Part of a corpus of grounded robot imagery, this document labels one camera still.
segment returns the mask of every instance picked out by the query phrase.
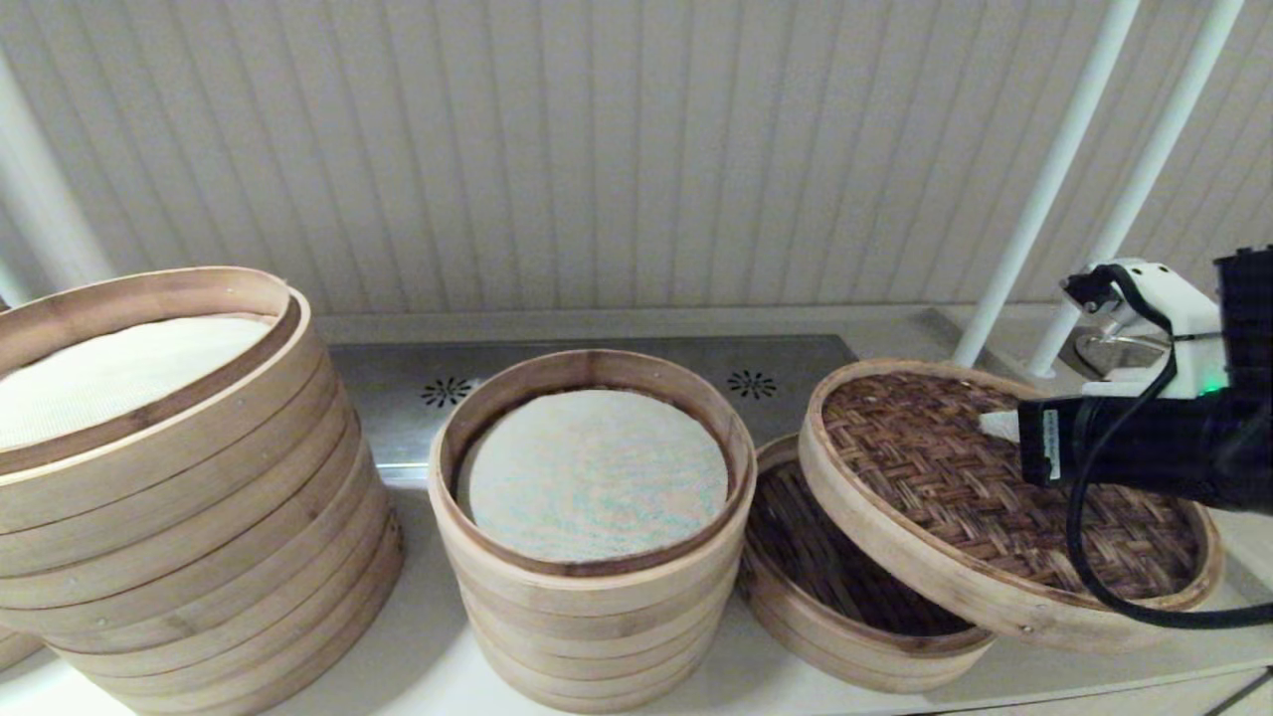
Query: bamboo steamer lid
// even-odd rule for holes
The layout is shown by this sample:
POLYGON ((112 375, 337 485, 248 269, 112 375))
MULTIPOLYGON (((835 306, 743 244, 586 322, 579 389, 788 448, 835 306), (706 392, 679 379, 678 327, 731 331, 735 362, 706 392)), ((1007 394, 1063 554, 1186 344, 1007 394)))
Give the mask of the bamboo steamer lid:
MULTIPOLYGON (((1066 496, 1026 484, 1017 447, 980 432, 980 413, 1027 397, 1040 395, 952 366, 853 363, 815 389, 801 466, 863 552, 969 622, 1082 652, 1165 638, 1081 587, 1064 553, 1066 496)), ((1088 499, 1088 554, 1115 592, 1186 610, 1216 590, 1223 552, 1206 508, 1120 485, 1096 485, 1088 499)))
POLYGON ((493 377, 452 413, 430 455, 430 503, 488 662, 530 698, 577 712, 634 708, 701 661, 737 575, 754 492, 751 438, 728 401, 685 368, 616 350, 545 355, 493 377), (594 561, 538 559, 485 534, 453 493, 467 451, 514 408, 592 389, 654 397, 703 426, 726 461, 724 508, 687 539, 594 561))
POLYGON ((994 636, 915 594, 840 533, 805 483, 797 440, 757 454, 740 580, 756 619, 813 666, 876 691, 929 691, 971 669, 994 636))

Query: stacked bamboo steamers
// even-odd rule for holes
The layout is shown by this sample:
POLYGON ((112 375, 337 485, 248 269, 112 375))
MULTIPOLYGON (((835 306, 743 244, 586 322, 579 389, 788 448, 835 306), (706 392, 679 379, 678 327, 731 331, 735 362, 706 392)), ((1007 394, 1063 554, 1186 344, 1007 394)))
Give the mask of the stacked bamboo steamers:
MULTIPOLYGON (((174 347, 118 341, 178 334, 130 330, 192 317, 256 322, 258 338, 158 391, 99 381, 46 410, 38 440, 0 450, 0 627, 38 636, 139 713, 256 713, 348 651, 402 559, 304 297, 246 269, 90 285, 0 313, 0 376, 144 363, 174 347), (120 395, 134 404, 93 417, 120 395)), ((181 343, 225 325, 195 324, 181 343)))
MULTIPOLYGON (((456 409, 433 445, 430 498, 491 668, 565 711, 633 708, 687 678, 736 571, 779 642, 878 691, 950 683, 997 634, 1088 652, 1164 638, 1082 590, 1064 557, 1064 496, 1027 485, 1016 446, 979 432, 980 413, 1032 396, 947 366, 854 363, 822 381, 799 434, 760 448, 756 465, 738 417, 693 373, 630 353, 561 353, 495 376, 456 409), (728 499, 710 525, 659 550, 536 558, 466 507, 468 464, 522 406, 596 389, 654 397, 698 420, 728 465, 728 499)), ((582 455, 572 442, 558 446, 565 460, 582 455)), ((533 450, 521 459, 545 460, 533 450)), ((503 465, 522 471, 517 460, 503 465)), ((1118 487, 1091 499, 1092 559, 1120 594, 1190 609, 1218 585, 1221 550, 1203 508, 1118 487)))

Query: white pole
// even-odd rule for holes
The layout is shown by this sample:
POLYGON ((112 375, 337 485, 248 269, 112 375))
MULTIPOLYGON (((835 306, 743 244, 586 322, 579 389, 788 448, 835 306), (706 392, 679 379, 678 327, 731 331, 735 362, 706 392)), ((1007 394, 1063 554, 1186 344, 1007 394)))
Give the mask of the white pole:
POLYGON ((22 275, 10 269, 5 264, 4 256, 0 256, 0 303, 14 307, 22 306, 34 298, 36 292, 31 290, 31 287, 23 280, 22 275))
POLYGON ((1043 228, 1048 211, 1051 210, 1051 204, 1057 200, 1060 185, 1066 181, 1066 173, 1069 172, 1074 154, 1078 153, 1078 145, 1087 132, 1087 125, 1092 121, 1092 115, 1096 113, 1096 106, 1100 104, 1101 94, 1104 94, 1105 85, 1114 71, 1114 65, 1118 62, 1123 42, 1127 39, 1127 33, 1132 28, 1132 20, 1136 18, 1136 10, 1139 5, 1141 0, 1114 0, 1105 11, 1100 36, 1087 57, 1083 74, 1078 78, 1078 89, 1069 99, 1069 107, 1060 122, 1060 131, 1051 140, 1051 148, 1048 150, 1048 158, 1039 172, 1034 192, 1026 201, 1026 206, 1017 219, 1017 228, 1012 232, 1003 257, 999 259, 999 266, 994 270, 990 284, 976 304, 973 321, 964 330, 964 336, 951 358, 956 366, 971 366, 981 353, 981 348, 985 347, 985 339, 989 338, 990 329, 999 317, 999 311, 1003 310, 1008 293, 1012 292, 1012 284, 1016 283, 1017 275, 1030 255, 1030 248, 1039 238, 1039 229, 1043 228))
POLYGON ((0 51, 0 195, 57 289, 115 276, 0 51))
MULTIPOLYGON (((1127 232, 1130 231, 1132 223, 1141 213, 1141 206, 1144 205, 1144 197, 1150 195, 1153 183, 1158 180, 1162 166, 1167 163, 1167 157, 1171 155, 1171 149, 1176 145, 1180 130, 1184 129, 1189 115, 1193 113, 1193 108, 1198 103, 1198 96, 1207 85, 1207 79, 1220 59, 1220 52, 1225 48, 1228 33, 1237 20, 1237 14, 1242 10, 1242 3, 1244 0, 1216 0, 1212 4, 1211 14, 1207 15, 1207 22, 1198 32, 1198 38, 1189 52, 1189 61, 1180 75, 1180 82, 1171 92, 1167 106, 1164 107, 1162 116, 1158 118, 1158 125, 1153 127, 1153 135, 1144 145, 1136 171, 1132 173, 1127 189, 1123 190, 1123 196, 1114 205, 1109 222, 1105 223, 1105 228, 1097 237, 1096 245, 1087 257, 1088 264, 1109 261, 1123 246, 1127 232)), ((1060 348, 1069 338, 1069 331, 1074 330, 1080 315, 1080 310, 1072 303, 1060 302, 1053 315, 1051 324, 1039 341, 1039 348, 1035 349, 1035 354, 1030 359, 1029 371, 1031 375, 1043 378, 1055 375, 1051 369, 1051 362, 1060 353, 1060 348)))

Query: label sticker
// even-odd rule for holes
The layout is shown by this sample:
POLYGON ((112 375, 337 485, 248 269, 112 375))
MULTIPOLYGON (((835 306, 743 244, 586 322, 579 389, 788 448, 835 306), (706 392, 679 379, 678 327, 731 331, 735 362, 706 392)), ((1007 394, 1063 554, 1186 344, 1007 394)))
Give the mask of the label sticker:
POLYGON ((1057 410, 1043 412, 1043 454, 1051 462, 1048 482, 1054 483, 1060 479, 1060 424, 1057 410))

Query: white steamer mat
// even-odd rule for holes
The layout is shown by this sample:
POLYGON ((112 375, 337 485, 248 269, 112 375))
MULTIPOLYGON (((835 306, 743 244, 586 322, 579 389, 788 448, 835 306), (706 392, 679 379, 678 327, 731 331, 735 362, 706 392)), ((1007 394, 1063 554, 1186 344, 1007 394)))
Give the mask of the white steamer mat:
POLYGON ((670 547, 724 508, 728 473, 694 418, 644 395, 536 397, 474 443, 460 506, 527 557, 608 559, 670 547))
POLYGON ((197 316, 132 326, 0 377, 0 450, 117 418, 229 363, 269 333, 260 320, 197 316))

